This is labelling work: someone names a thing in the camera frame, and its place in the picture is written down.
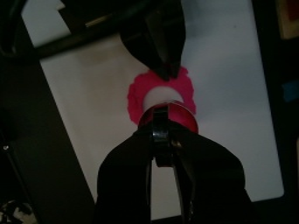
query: white board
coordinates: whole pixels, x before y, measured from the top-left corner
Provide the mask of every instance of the white board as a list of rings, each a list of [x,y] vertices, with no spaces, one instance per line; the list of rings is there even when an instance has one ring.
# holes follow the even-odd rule
[[[254,11],[249,0],[182,1],[201,133],[238,156],[254,201],[285,193],[268,100]],[[29,1],[23,19],[38,45],[69,33],[59,1]],[[42,61],[81,166],[97,198],[98,171],[109,152],[133,135],[127,90],[147,68],[119,36]],[[171,169],[154,168],[154,219],[181,214]]]

